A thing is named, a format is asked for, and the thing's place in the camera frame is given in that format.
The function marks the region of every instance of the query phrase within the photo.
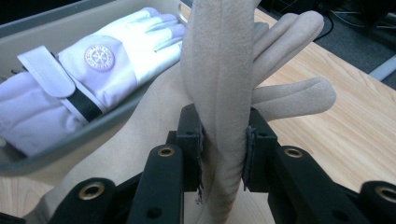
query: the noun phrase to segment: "wooden table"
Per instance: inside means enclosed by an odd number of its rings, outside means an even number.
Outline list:
[[[275,20],[256,11],[257,21]],[[359,191],[368,180],[396,184],[396,91],[312,43],[264,85],[326,77],[337,92],[329,111],[274,120],[281,145],[307,150],[337,183]],[[0,178],[0,212],[21,217],[51,186]],[[274,223],[266,194],[240,192],[228,223]]]

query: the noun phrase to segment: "gray surface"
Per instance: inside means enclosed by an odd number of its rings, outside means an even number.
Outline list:
[[[42,12],[31,17],[12,21],[0,25],[0,38],[8,35],[13,35],[18,32],[34,28],[45,23],[49,23],[51,21],[57,21],[61,18],[74,15],[78,12],[93,7],[99,7],[111,1],[115,0],[82,0],[64,7],[58,7],[53,10]]]
[[[261,10],[277,20],[282,16],[275,11],[268,12],[262,8]],[[316,43],[361,71],[369,74],[396,54],[396,30],[356,27],[341,21],[331,13],[329,16],[334,22],[333,30]],[[349,19],[355,24],[364,24],[362,21]],[[325,26],[319,36],[330,28],[331,23],[325,17]],[[382,82],[396,90],[396,72]]]

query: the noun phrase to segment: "velcro strap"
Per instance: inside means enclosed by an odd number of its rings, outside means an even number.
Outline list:
[[[18,59],[48,95],[65,98],[75,91],[73,80],[46,47],[32,49],[18,55]]]
[[[69,76],[44,46],[23,53],[18,59],[41,88],[61,100],[83,124],[107,112],[107,108],[78,80]]]

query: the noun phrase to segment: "embroidered emblem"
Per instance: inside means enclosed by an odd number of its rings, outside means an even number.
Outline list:
[[[114,54],[105,46],[95,45],[85,50],[85,62],[99,72],[111,69],[114,61]]]

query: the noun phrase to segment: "glove finger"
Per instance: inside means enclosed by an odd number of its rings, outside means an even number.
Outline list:
[[[262,39],[262,36],[265,35],[269,29],[270,27],[266,22],[254,22],[254,49],[256,48],[256,43]]]
[[[253,88],[271,76],[277,69],[312,42],[320,33],[324,24],[323,17],[314,11],[305,12],[297,18],[290,15],[285,23],[286,25],[280,24],[278,28],[282,28],[281,30],[285,31],[287,27],[286,32],[278,32],[276,29],[273,33],[273,28],[271,28],[260,41],[262,42],[261,49],[263,53],[255,60],[253,66]]]
[[[102,28],[102,30],[106,30],[108,28],[117,26],[119,24],[134,22],[134,21],[142,20],[142,19],[149,18],[149,17],[156,17],[159,15],[160,15],[160,13],[157,11],[157,9],[155,9],[153,7],[145,7],[131,15],[122,17],[116,21],[111,22],[110,24],[108,24],[107,26]]]
[[[283,34],[285,34],[296,20],[297,15],[288,13],[282,16],[270,31],[261,36],[255,42],[253,50],[254,59],[256,60],[263,52],[265,52],[271,45],[273,45]]]
[[[259,110],[266,121],[328,110],[335,102],[332,84],[323,77],[306,81],[260,87],[253,90],[252,106]]]
[[[145,41],[150,44],[155,51],[158,51],[180,41],[185,32],[186,28],[183,24],[176,24],[165,29],[149,32]]]
[[[126,22],[126,27],[144,34],[149,31],[160,30],[162,28],[177,24],[176,16],[163,14],[155,17],[146,17],[136,21]]]
[[[177,63],[178,59],[180,58],[180,52],[181,38],[173,45],[160,49],[156,52],[155,59],[153,58],[153,62],[149,64],[151,71],[152,67],[154,67],[152,65],[155,65],[155,70],[152,72],[155,74],[160,74],[171,65]]]

